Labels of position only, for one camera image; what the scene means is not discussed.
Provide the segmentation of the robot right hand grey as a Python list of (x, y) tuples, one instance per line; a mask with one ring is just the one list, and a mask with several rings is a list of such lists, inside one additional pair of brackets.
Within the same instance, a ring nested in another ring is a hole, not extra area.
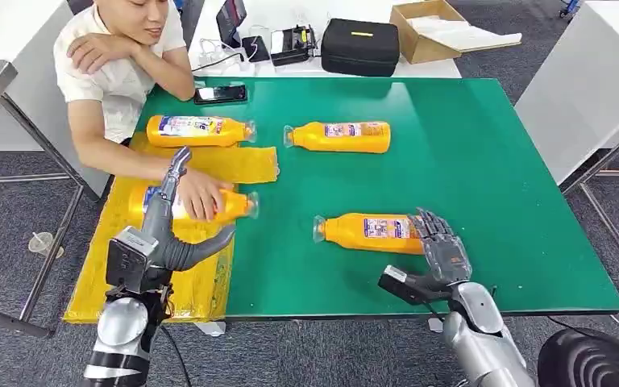
[(429, 266), (424, 275), (431, 289), (441, 289), (470, 280), (472, 267), (460, 237), (442, 217), (424, 208), (408, 214), (421, 240), (423, 255)]

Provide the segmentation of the person's right hand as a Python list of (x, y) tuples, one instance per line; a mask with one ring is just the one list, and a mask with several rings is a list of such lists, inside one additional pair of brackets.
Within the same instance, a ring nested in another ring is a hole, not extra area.
[(191, 219), (213, 220), (225, 206), (221, 190), (233, 188), (234, 185), (229, 182), (188, 167), (180, 178), (177, 193)]

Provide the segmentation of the person's left hand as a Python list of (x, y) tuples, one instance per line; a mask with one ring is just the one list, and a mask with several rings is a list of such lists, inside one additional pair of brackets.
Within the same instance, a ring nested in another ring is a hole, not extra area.
[(108, 61), (129, 58), (140, 48), (140, 44), (125, 36), (89, 33), (69, 45), (67, 56), (75, 69), (93, 74)]

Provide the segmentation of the robot left hand grey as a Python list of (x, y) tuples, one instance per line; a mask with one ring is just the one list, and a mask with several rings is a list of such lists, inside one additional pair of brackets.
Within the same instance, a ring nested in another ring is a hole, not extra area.
[(186, 164), (192, 156), (188, 147), (180, 148), (172, 157), (161, 186), (148, 201), (141, 231), (156, 239), (157, 252), (152, 255), (154, 266), (173, 272), (184, 272), (204, 259), (226, 248), (235, 235), (235, 226), (224, 226), (217, 235), (199, 243), (179, 239), (172, 231), (172, 206), (177, 186), (186, 174)]

